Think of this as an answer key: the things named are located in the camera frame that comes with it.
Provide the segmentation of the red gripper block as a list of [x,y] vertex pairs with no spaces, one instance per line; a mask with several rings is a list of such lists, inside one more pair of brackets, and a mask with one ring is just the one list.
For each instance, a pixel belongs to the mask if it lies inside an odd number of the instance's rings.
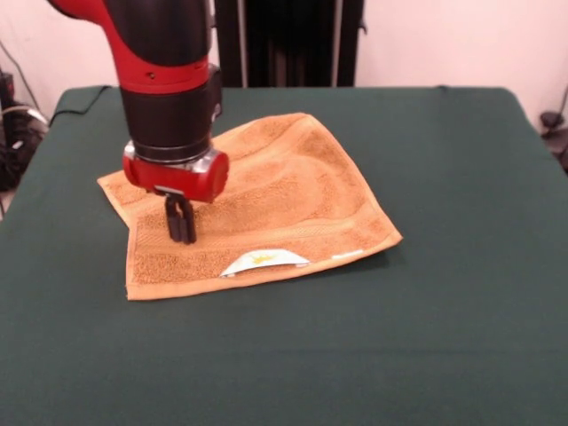
[[165,198],[165,213],[170,238],[175,242],[196,242],[193,206],[190,201],[212,203],[224,189],[230,162],[226,153],[210,148],[197,160],[180,164],[148,162],[136,155],[130,141],[124,147],[122,168],[128,181],[156,194],[176,194],[186,200]]

